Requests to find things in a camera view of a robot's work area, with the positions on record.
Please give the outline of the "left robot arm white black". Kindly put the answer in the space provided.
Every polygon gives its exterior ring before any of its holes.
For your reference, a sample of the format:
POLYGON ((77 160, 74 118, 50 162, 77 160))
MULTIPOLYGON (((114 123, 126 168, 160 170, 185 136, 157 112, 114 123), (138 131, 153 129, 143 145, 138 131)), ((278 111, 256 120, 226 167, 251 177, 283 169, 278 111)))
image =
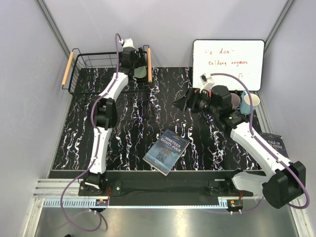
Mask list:
POLYGON ((116 100, 134 76, 134 70, 146 66, 145 52, 142 48, 126 47, 118 55, 116 71, 107 87, 98 94, 91 109, 91 124, 94 141, 92 156, 83 183, 95 195, 107 190, 106 154, 108 141, 118 121, 116 100))

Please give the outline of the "green plastic cup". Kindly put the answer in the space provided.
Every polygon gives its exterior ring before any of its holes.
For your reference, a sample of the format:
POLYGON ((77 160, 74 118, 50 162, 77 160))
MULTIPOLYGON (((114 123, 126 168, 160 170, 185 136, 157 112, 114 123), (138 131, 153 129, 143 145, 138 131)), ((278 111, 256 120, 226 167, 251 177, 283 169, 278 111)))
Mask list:
POLYGON ((142 79, 147 75, 146 66, 136 66, 134 69, 134 76, 138 79, 142 79))

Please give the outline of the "pink ceramic mug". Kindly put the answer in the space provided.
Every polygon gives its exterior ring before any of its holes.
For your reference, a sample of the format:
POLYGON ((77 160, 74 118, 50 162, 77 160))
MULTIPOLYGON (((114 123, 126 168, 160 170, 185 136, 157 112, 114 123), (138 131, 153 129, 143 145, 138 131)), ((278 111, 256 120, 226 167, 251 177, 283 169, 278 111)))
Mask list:
POLYGON ((232 109, 237 110, 241 104, 241 98, 237 94, 231 93, 231 103, 232 109))

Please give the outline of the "light blue mug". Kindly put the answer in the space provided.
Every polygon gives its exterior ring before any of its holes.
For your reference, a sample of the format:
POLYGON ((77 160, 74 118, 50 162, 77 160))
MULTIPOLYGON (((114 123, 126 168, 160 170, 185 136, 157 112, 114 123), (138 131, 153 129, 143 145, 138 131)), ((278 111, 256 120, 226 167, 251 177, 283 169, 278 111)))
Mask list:
POLYGON ((253 94, 244 91, 241 94, 241 104, 239 106, 239 110, 243 115, 249 115, 251 112, 255 110, 255 108, 260 104, 260 98, 253 94))

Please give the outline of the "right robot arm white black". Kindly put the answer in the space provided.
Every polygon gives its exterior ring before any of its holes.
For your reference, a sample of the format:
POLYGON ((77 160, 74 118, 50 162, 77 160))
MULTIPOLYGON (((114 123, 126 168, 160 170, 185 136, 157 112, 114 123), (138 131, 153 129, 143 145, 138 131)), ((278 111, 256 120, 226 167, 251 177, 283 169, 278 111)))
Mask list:
POLYGON ((228 195, 248 191, 263 196, 272 207, 280 209, 307 194, 306 167, 280 154, 253 130, 250 121, 232 108, 232 95, 227 87, 217 85, 211 92, 190 87, 173 105, 183 112, 190 109, 192 113, 212 116, 216 126, 241 145, 263 170, 263 176, 235 171, 224 183, 228 195))

